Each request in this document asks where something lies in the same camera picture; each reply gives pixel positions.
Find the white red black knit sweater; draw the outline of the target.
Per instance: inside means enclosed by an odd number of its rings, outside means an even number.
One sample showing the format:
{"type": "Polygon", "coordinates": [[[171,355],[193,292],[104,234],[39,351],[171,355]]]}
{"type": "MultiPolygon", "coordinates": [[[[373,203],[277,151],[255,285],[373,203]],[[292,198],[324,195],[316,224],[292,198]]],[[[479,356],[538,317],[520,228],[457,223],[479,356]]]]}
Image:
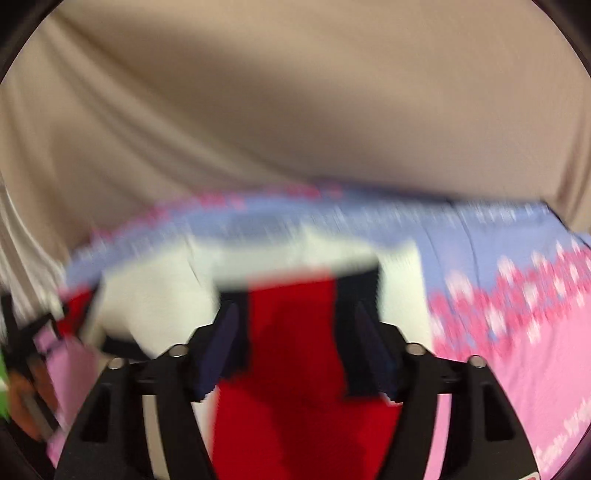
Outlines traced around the white red black knit sweater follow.
{"type": "Polygon", "coordinates": [[[353,330],[356,304],[431,344],[416,244],[379,248],[307,227],[276,243],[183,240],[108,271],[83,340],[153,360],[238,305],[229,371],[193,406],[214,479],[369,479],[398,421],[353,330]]]}

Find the pink lavender floral blanket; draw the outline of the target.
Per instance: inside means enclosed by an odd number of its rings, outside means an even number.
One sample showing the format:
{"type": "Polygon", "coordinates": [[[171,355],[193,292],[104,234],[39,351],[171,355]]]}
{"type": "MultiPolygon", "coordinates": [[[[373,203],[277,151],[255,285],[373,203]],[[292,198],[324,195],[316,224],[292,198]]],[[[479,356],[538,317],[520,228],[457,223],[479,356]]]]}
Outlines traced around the pink lavender floral blanket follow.
{"type": "Polygon", "coordinates": [[[70,289],[189,235],[246,240],[314,226],[380,247],[413,241],[438,352],[480,352],[519,411],[545,479],[590,451],[590,239],[542,203],[410,198],[322,186],[194,196],[93,232],[70,289]]]}

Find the beige curtain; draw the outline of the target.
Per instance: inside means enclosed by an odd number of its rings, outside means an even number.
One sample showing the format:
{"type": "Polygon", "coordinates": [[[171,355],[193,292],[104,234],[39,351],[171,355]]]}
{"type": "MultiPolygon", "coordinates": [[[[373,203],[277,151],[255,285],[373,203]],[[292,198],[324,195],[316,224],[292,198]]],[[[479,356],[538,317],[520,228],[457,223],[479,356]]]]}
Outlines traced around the beige curtain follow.
{"type": "Polygon", "coordinates": [[[21,309],[153,205],[319,179],[542,199],[588,230],[589,3],[2,3],[1,281],[21,309]]]}

